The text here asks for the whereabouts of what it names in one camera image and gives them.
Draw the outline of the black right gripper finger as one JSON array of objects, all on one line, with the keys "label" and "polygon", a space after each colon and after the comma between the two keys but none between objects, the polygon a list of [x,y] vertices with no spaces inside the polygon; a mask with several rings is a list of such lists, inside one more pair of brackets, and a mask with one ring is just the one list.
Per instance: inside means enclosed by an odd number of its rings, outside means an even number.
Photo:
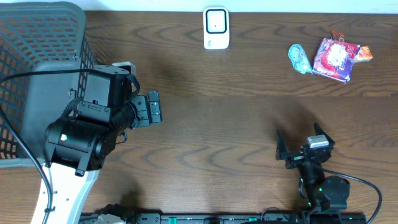
[{"label": "black right gripper finger", "polygon": [[326,132],[324,132],[324,130],[320,127],[320,125],[317,122],[314,123],[314,128],[316,135],[324,135],[324,137],[326,137],[330,145],[335,145],[335,141],[331,137],[329,137],[329,135]]},{"label": "black right gripper finger", "polygon": [[288,158],[289,152],[285,143],[285,139],[282,135],[282,133],[278,130],[277,131],[277,148],[276,148],[276,155],[275,159],[280,161],[280,160],[285,160]]}]

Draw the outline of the red white snack bag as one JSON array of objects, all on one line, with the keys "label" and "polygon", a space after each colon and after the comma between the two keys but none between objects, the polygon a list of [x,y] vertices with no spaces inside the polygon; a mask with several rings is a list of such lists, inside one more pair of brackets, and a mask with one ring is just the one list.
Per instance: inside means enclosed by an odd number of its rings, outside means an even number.
[{"label": "red white snack bag", "polygon": [[356,44],[324,38],[314,58],[312,73],[347,83],[359,49]]}]

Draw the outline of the teal snack packet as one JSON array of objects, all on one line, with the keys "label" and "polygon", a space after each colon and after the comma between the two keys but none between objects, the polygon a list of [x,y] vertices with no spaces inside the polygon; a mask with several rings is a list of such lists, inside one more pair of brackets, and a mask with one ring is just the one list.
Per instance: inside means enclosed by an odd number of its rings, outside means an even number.
[{"label": "teal snack packet", "polygon": [[312,73],[312,66],[308,60],[308,57],[300,44],[293,44],[290,46],[287,53],[293,68],[301,73]]}]

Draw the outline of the small red white packet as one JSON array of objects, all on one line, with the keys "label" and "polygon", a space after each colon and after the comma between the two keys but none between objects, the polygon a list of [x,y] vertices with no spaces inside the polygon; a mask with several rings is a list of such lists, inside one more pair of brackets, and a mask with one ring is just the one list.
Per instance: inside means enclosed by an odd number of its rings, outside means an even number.
[{"label": "small red white packet", "polygon": [[371,61],[372,59],[373,59],[373,55],[370,51],[370,48],[368,46],[360,46],[354,62],[355,63],[368,62],[368,61]]}]

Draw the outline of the orange chocolate bar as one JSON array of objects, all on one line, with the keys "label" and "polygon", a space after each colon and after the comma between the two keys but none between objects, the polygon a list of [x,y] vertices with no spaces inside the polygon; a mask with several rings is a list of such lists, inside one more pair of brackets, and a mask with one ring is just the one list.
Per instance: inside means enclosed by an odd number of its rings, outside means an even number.
[{"label": "orange chocolate bar", "polygon": [[336,30],[331,30],[331,39],[332,40],[337,40],[340,42],[344,42],[345,41],[345,34],[343,32],[338,32]]}]

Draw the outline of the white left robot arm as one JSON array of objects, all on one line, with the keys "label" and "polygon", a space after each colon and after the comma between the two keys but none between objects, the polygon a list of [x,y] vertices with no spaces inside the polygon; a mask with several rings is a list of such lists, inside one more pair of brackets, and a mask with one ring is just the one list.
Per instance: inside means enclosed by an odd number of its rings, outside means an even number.
[{"label": "white left robot arm", "polygon": [[45,131],[42,168],[47,180],[41,183],[32,223],[78,223],[117,138],[127,128],[161,122],[159,94],[139,93],[134,64],[94,66],[83,97],[71,100]]}]

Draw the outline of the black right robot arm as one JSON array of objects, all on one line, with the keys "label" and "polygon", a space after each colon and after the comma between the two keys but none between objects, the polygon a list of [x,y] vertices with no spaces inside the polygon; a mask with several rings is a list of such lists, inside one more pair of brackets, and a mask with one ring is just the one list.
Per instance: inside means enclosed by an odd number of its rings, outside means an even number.
[{"label": "black right robot arm", "polygon": [[277,133],[275,158],[285,161],[287,169],[298,169],[299,192],[308,199],[309,206],[318,213],[339,213],[347,209],[350,193],[348,180],[337,175],[326,176],[322,163],[331,157],[335,142],[318,123],[315,135],[307,138],[299,151],[289,152],[282,133]]}]

